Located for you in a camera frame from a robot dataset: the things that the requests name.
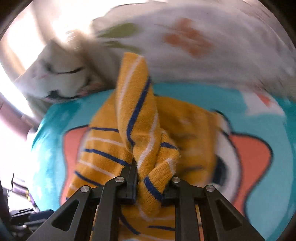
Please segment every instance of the silver bolt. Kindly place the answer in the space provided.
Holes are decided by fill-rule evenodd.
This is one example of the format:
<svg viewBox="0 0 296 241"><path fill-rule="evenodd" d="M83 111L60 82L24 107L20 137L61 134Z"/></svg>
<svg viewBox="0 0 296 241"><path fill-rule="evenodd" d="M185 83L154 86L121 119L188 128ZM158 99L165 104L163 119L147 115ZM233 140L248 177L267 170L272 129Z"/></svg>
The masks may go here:
<svg viewBox="0 0 296 241"><path fill-rule="evenodd" d="M117 177L117 178L115 178L115 181L117 183L122 183L124 181L124 177Z"/></svg>
<svg viewBox="0 0 296 241"><path fill-rule="evenodd" d="M172 182L173 182L173 183L179 183L180 181L181 181L181 179L178 178L178 177L173 177L173 178L172 178Z"/></svg>
<svg viewBox="0 0 296 241"><path fill-rule="evenodd" d="M207 185L206 190L207 190L208 192L213 192L213 191L215 190L215 187L212 186L212 185Z"/></svg>
<svg viewBox="0 0 296 241"><path fill-rule="evenodd" d="M89 191L89 186L83 186L80 188L81 192L88 192Z"/></svg>

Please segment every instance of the blue stripe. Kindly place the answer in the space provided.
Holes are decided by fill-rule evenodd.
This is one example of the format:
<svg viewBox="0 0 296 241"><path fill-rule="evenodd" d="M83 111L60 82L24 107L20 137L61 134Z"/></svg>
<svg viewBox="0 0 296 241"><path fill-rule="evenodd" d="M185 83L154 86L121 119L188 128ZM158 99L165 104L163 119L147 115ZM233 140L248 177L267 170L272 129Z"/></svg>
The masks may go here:
<svg viewBox="0 0 296 241"><path fill-rule="evenodd" d="M175 146L173 146L173 145L171 145L170 143L167 143L167 142L162 142L160 144L160 147L166 147L166 148L176 149L177 150L177 148Z"/></svg>
<svg viewBox="0 0 296 241"><path fill-rule="evenodd" d="M161 202L161 199L163 198L163 196L161 195L161 193L157 190L157 188L152 184L152 182L150 181L149 177L145 177L144 178L144 184L146 186L146 188L148 189L148 191L151 193L151 195L158 201Z"/></svg>
<svg viewBox="0 0 296 241"><path fill-rule="evenodd" d="M175 231L175 228L166 227L166 226L148 226L148 228L151 228L151 229L163 229L163 230L167 230L167 231Z"/></svg>
<svg viewBox="0 0 296 241"><path fill-rule="evenodd" d="M118 129L115 128L99 128L99 127L92 127L91 130L97 130L97 131L114 131L119 133Z"/></svg>
<svg viewBox="0 0 296 241"><path fill-rule="evenodd" d="M112 155L110 155L110 154L108 154L106 152L102 152L102 151L99 151L99 150L96 150L96 149L84 149L84 151L85 152L89 152L89 153L99 154L99 155L101 155L103 157L106 157L106 158L108 158L108 159L110 159L110 160L112 160L114 162L117 162L117 163L119 163L120 165L123 165L123 166L127 166L128 165L128 163L126 161L121 160L121 159L119 159L119 158L117 158L115 156L112 156Z"/></svg>
<svg viewBox="0 0 296 241"><path fill-rule="evenodd" d="M85 176L82 176L82 175L81 175L79 172L77 172L77 171L75 171L74 173L75 173L80 179L82 179L83 181L86 181L86 182L88 182L88 183L90 183L90 184L92 184L92 185L98 186L98 187L101 187L101 186L102 186L100 183L97 183L97 182L95 182L95 181L93 181L93 180L88 179L88 178L85 177Z"/></svg>
<svg viewBox="0 0 296 241"><path fill-rule="evenodd" d="M133 114L131 115L131 118L128 122L128 126L127 126L127 129L126 129L126 136L128 138L128 141L130 142L131 146L133 147L135 145L135 142L132 140L131 138L131 132L133 130L133 126L138 118L138 115L141 111L141 108L144 104L144 101L145 101L145 98L146 98L146 95L148 93L148 90L149 90L149 86L150 86L150 83L151 83L151 79L150 79L150 76L148 77L148 80L146 82L146 85L144 87L144 89L142 90L142 93L141 93L141 96L138 100L138 103L133 111Z"/></svg>
<svg viewBox="0 0 296 241"><path fill-rule="evenodd" d="M126 220L126 217L122 214L121 210L120 210L120 214L119 214L119 218L122 221L122 223L135 235L139 235L141 234L140 232L138 232L137 230L135 230Z"/></svg>

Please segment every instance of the knit fabric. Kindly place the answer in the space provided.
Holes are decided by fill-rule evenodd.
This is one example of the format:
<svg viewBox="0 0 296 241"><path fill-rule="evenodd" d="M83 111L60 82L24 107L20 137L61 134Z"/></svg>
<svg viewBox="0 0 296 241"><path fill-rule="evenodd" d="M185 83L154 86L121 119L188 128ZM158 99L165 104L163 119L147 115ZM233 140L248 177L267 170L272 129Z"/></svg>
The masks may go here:
<svg viewBox="0 0 296 241"><path fill-rule="evenodd" d="M116 91L93 117L68 197L83 186L104 185L137 162L137 202L122 206L120 239L175 236L175 209L161 207L177 175L204 186L213 175L219 116L168 97L154 96L145 59L126 53Z"/></svg>

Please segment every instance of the green leaf print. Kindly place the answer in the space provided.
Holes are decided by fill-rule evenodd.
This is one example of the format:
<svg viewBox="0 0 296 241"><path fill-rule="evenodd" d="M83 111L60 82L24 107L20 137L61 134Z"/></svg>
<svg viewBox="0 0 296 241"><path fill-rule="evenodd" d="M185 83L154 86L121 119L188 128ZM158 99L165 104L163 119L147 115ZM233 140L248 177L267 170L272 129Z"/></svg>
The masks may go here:
<svg viewBox="0 0 296 241"><path fill-rule="evenodd" d="M138 47L131 46L131 45L123 45L118 41L108 41L108 42L105 42L104 44L106 45L106 47L109 47L109 48L120 48L120 49L129 50L137 54L141 53L141 50Z"/></svg>
<svg viewBox="0 0 296 241"><path fill-rule="evenodd" d="M133 23L124 23L116 25L108 30L99 38L125 38L135 35L140 31L139 27Z"/></svg>

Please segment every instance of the triangular cutout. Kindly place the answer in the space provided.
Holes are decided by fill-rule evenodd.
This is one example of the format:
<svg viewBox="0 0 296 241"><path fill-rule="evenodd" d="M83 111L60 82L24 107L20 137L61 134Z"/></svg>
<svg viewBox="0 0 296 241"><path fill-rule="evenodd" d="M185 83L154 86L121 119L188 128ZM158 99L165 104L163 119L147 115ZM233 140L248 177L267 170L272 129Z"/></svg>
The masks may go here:
<svg viewBox="0 0 296 241"><path fill-rule="evenodd" d="M70 229L78 204L78 200L74 200L69 204L69 206L52 222L52 226L67 232Z"/></svg>
<svg viewBox="0 0 296 241"><path fill-rule="evenodd" d="M216 200L216 205L221 217L223 228L226 231L238 228L242 225L221 200Z"/></svg>

